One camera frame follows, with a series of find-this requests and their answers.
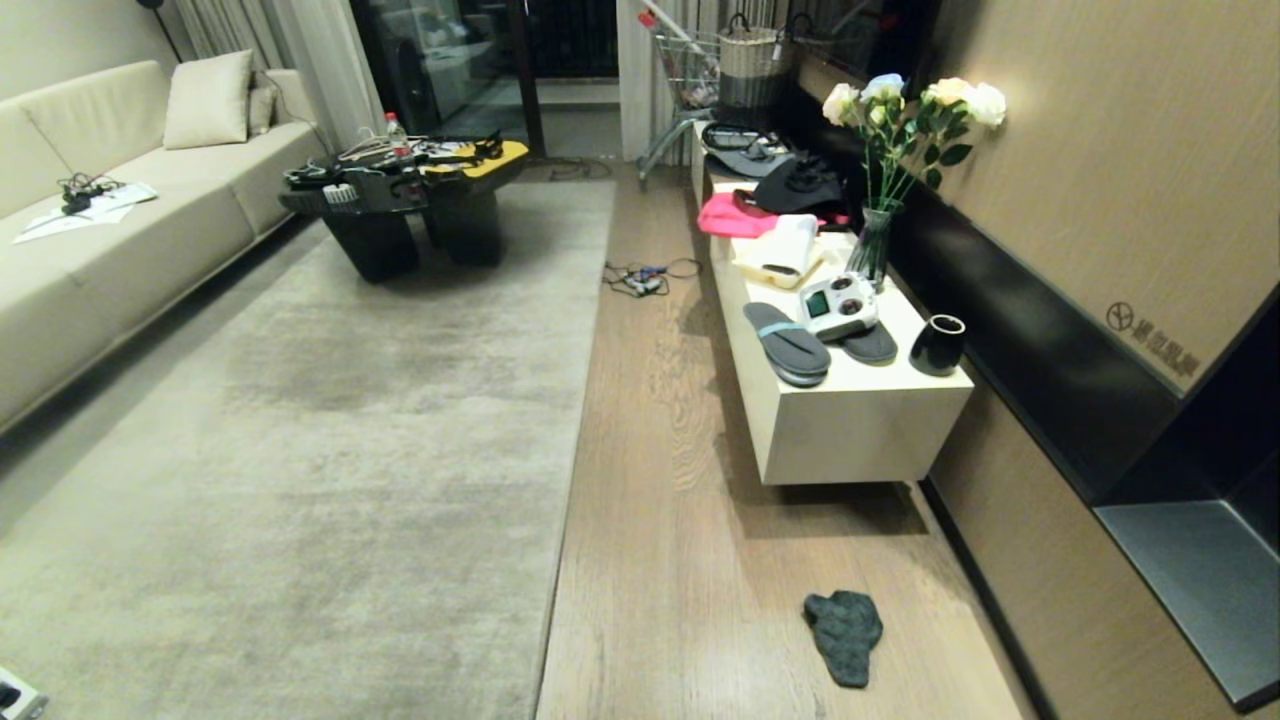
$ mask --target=black coffee table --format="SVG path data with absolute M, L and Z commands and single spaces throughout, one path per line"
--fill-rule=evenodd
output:
M 406 218 L 421 215 L 428 236 L 462 265 L 497 265 L 507 243 L 498 227 L 494 191 L 520 177 L 526 158 L 512 160 L 481 177 L 428 174 L 411 181 L 401 174 L 347 172 L 358 199 L 330 205 L 316 188 L 289 188 L 280 204 L 301 215 L 324 219 L 360 275 L 379 283 L 419 266 L 417 246 Z M 334 159 L 329 164 L 333 167 Z

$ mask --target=flower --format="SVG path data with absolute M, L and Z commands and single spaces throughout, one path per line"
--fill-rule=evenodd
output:
M 859 97 L 863 102 L 870 102 L 872 100 L 892 100 L 895 97 L 902 96 L 902 76 L 897 73 L 888 73 L 884 76 L 876 76 L 867 83 L 863 88 L 863 94 Z
M 854 88 L 847 82 L 832 87 L 827 101 L 822 104 L 822 117 L 827 118 L 827 122 L 833 126 L 847 126 L 846 120 L 856 99 L 858 94 L 854 92 Z
M 1005 122 L 1005 95 L 984 82 L 970 87 L 964 95 L 965 106 L 979 126 L 997 128 Z
M 951 105 L 959 100 L 964 100 L 965 95 L 973 91 L 973 86 L 957 77 L 948 77 L 946 79 L 940 79 L 938 82 L 924 88 L 920 95 L 925 102 L 937 102 L 938 105 Z

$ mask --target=mug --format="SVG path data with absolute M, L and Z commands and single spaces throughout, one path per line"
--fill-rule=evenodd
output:
M 911 346 L 911 365 L 927 375 L 950 375 L 964 354 L 964 323 L 955 315 L 933 315 Z

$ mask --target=cream sofa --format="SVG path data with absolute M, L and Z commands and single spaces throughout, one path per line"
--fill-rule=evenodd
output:
M 154 61 L 0 101 L 0 432 L 288 219 L 282 173 L 324 149 L 297 73 L 266 74 L 279 124 L 241 145 L 163 149 L 169 78 Z M 159 197 L 14 245 L 73 172 Z

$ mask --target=sofa armrest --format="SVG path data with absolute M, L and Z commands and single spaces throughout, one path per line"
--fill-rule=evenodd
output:
M 259 70 L 253 73 L 253 87 L 278 87 L 280 96 L 275 99 L 275 122 L 287 123 L 302 120 L 311 126 L 317 126 L 315 106 L 307 96 L 307 88 L 302 83 L 298 70 Z

